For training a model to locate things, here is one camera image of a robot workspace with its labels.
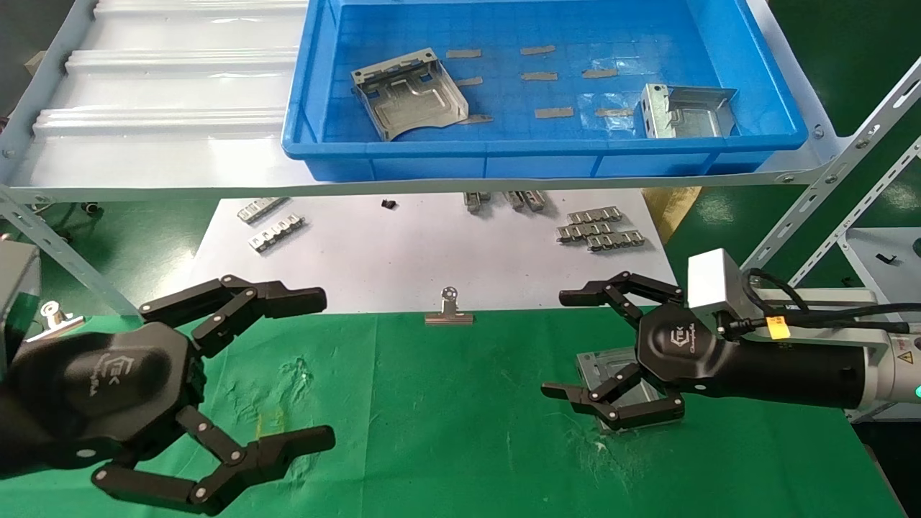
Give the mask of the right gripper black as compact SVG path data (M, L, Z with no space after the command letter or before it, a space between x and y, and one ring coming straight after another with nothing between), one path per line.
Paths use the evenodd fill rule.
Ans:
M662 305L643 315L629 301L631 293ZM682 295L678 286L631 272L590 281L576 291L560 292L563 307L608 305L628 324L638 324L639 365L626 364L594 389L544 383L540 393L565 400L576 413L602 420L612 432L681 419L684 400L679 393L727 396L727 388L717 376L726 360L727 339L711 331L690 309L678 306L684 302ZM619 406L617 402L641 381L650 383L664 397Z

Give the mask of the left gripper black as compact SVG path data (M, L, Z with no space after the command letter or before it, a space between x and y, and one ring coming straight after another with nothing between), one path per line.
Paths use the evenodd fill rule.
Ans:
M133 331L23 345L2 380L2 478L124 460L92 476L109 497L217 516L251 486L283 478L295 459L333 449L336 439L322 425L239 445L194 408L207 381L199 355L217 356L260 318L326 308L319 286L226 275L142 303L149 324ZM174 329L197 320L193 343ZM136 461L160 455L184 432L218 460L210 475L194 481L136 470Z

